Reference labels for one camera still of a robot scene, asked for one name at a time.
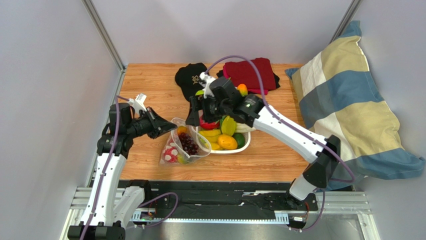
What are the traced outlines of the dark purple grape bunch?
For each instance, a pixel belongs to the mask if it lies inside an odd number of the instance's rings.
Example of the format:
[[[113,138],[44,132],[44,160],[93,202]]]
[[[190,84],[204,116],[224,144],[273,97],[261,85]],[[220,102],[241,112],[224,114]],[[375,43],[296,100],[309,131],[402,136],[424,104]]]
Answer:
[[[187,133],[179,135],[179,140],[182,145],[182,149],[188,155],[197,155],[199,146],[195,143],[195,140]]]

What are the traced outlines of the orange red mango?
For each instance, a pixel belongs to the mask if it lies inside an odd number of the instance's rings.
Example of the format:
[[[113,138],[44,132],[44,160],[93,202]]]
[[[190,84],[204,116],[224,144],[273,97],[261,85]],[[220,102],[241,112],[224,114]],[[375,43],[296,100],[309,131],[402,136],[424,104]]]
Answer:
[[[181,135],[185,135],[185,134],[187,134],[187,132],[188,132],[188,128],[186,127],[186,126],[179,126],[178,128],[177,128],[177,134],[179,135],[179,136],[181,136]]]

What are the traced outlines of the yellow orange mango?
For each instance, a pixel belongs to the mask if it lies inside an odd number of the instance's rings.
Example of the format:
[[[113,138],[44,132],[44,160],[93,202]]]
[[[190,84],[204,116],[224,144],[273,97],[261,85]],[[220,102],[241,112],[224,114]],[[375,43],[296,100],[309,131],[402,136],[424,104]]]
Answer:
[[[217,144],[224,150],[236,150],[237,143],[236,140],[229,135],[221,134],[217,138]]]

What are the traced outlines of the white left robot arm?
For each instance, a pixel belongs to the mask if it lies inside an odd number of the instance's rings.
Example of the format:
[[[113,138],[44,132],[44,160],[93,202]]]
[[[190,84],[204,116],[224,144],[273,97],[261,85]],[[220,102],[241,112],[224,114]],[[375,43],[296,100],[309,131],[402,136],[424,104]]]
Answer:
[[[129,103],[109,109],[109,123],[97,142],[96,176],[85,211],[77,225],[67,231],[69,240],[124,240],[126,226],[151,190],[147,180],[132,180],[116,201],[120,176],[134,139],[144,135],[156,139],[177,128],[152,108],[139,110]]]

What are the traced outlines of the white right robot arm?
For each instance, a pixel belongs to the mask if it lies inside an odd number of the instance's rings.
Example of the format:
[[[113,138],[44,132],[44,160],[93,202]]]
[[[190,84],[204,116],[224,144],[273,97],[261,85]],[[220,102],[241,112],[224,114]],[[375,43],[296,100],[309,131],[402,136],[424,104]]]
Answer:
[[[237,123],[267,133],[295,150],[309,164],[290,185],[289,198],[303,201],[315,189],[327,187],[340,161],[341,141],[331,135],[325,137],[307,130],[289,120],[271,105],[254,94],[242,96],[233,83],[224,77],[218,79],[200,74],[198,83],[203,95],[190,97],[186,124],[200,126],[229,116]]]

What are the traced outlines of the clear dotted zip bag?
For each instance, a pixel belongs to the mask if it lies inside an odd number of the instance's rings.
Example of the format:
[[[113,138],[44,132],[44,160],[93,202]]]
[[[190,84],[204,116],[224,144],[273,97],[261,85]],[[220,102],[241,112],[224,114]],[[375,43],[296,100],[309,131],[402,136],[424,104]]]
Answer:
[[[177,117],[171,122],[177,125],[177,128],[170,132],[161,151],[161,165],[189,165],[211,153],[210,142],[199,134],[195,127],[186,125],[183,119]]]

